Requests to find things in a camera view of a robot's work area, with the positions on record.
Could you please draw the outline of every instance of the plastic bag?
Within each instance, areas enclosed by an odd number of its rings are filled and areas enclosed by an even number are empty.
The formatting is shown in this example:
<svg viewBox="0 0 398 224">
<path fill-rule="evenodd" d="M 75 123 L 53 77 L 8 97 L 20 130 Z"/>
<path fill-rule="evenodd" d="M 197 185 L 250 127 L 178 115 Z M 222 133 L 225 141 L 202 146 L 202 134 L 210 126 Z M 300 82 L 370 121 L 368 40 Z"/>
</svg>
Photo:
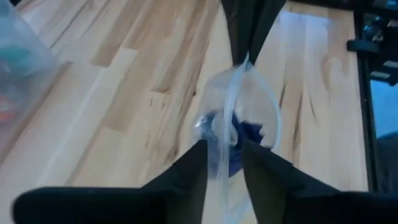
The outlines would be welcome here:
<svg viewBox="0 0 398 224">
<path fill-rule="evenodd" d="M 208 184 L 202 223 L 238 223 L 250 206 L 241 170 L 243 139 L 276 150 L 281 118 L 273 92 L 248 62 L 205 86 L 194 139 L 208 142 Z"/>
</svg>

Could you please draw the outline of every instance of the wooden floor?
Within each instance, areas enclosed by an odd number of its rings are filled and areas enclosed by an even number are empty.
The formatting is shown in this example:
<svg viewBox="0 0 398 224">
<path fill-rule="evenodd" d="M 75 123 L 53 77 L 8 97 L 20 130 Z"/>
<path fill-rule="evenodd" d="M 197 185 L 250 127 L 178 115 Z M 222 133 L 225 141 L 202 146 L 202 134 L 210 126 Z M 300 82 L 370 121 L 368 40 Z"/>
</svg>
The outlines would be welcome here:
<svg viewBox="0 0 398 224">
<path fill-rule="evenodd" d="M 216 0 L 31 0 L 19 10 L 69 63 L 0 165 L 0 223 L 29 189 L 153 179 L 190 147 L 206 81 L 231 66 Z M 353 37 L 352 12 L 288 2 L 256 67 L 279 99 L 282 156 L 338 189 L 367 190 Z M 254 221 L 249 212 L 243 223 Z"/>
</svg>

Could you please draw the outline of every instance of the plastic container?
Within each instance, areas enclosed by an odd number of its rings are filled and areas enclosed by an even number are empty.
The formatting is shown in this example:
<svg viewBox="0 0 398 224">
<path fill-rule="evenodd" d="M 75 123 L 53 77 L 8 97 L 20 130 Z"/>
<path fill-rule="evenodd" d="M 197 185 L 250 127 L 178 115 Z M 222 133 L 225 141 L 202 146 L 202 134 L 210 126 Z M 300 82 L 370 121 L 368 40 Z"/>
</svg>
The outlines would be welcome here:
<svg viewBox="0 0 398 224">
<path fill-rule="evenodd" d="M 208 81 L 193 125 L 194 139 L 208 141 L 202 223 L 239 223 L 251 207 L 236 149 L 242 140 L 237 123 L 251 126 L 254 138 L 260 136 L 257 143 L 274 151 L 279 148 L 279 106 L 265 78 L 247 59 Z"/>
<path fill-rule="evenodd" d="M 8 0 L 0 0 L 0 160 L 56 76 L 57 60 Z"/>
</svg>

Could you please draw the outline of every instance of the blue object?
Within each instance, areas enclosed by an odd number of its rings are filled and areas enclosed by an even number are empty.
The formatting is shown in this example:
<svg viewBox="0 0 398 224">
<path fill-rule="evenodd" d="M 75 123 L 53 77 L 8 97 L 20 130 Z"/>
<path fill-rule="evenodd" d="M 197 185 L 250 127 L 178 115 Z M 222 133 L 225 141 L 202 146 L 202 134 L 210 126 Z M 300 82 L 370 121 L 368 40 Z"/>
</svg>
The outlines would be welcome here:
<svg viewBox="0 0 398 224">
<path fill-rule="evenodd" d="M 211 128 L 211 125 L 217 115 L 217 111 L 208 113 L 202 120 L 201 138 L 207 140 L 209 154 L 209 170 L 210 177 L 215 177 L 218 170 L 218 161 L 220 160 L 220 152 L 218 151 L 219 139 Z M 260 144 L 264 136 L 260 134 L 261 124 L 240 122 L 235 113 L 232 116 L 232 125 L 238 134 L 238 141 L 235 145 L 229 147 L 229 177 L 235 175 L 242 169 L 242 145 L 245 139 L 252 140 Z"/>
</svg>

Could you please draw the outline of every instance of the transparent plastic container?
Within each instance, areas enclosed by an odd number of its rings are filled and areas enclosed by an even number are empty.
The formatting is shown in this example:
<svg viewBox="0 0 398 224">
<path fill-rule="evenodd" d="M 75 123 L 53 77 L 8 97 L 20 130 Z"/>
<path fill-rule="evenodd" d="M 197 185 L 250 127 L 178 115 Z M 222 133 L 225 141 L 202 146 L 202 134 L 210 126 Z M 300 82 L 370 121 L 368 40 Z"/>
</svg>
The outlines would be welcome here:
<svg viewBox="0 0 398 224">
<path fill-rule="evenodd" d="M 56 76 L 57 60 L 8 0 L 0 0 L 0 161 Z"/>
<path fill-rule="evenodd" d="M 207 82 L 193 124 L 194 140 L 208 141 L 208 184 L 202 223 L 239 223 L 251 208 L 240 161 L 232 157 L 240 142 L 237 121 L 257 127 L 255 132 L 260 127 L 257 143 L 278 150 L 279 106 L 265 78 L 247 61 Z"/>
</svg>

